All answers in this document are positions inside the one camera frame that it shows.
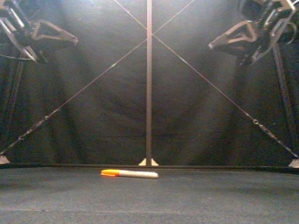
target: dark gray mat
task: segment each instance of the dark gray mat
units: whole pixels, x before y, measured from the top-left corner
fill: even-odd
[[[157,171],[107,178],[99,169],[0,170],[0,223],[299,223],[299,176]]]

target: orange marker cap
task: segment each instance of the orange marker cap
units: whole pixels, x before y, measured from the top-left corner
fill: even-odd
[[[119,170],[103,170],[100,172],[101,176],[109,176],[109,177],[117,177],[119,176]]]

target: white marker body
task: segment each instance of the white marker body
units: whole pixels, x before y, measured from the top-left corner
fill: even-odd
[[[156,172],[152,171],[119,171],[120,177],[129,177],[129,178],[141,178],[141,179],[157,179],[159,175]]]

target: black curtain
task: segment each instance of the black curtain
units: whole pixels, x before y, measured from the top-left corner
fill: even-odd
[[[288,165],[292,159],[223,97],[291,144],[272,54],[239,67],[235,57],[208,48],[240,20],[237,2],[153,1],[159,165]],[[57,51],[47,65],[25,65],[9,142],[96,80],[8,157],[137,165],[145,157],[145,0],[44,1],[41,17],[77,36],[79,45]]]

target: pen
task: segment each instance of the pen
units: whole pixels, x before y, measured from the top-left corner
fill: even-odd
[[[141,179],[157,179],[159,175],[152,171],[125,171],[125,170],[103,170],[101,176],[109,177],[129,177]]]

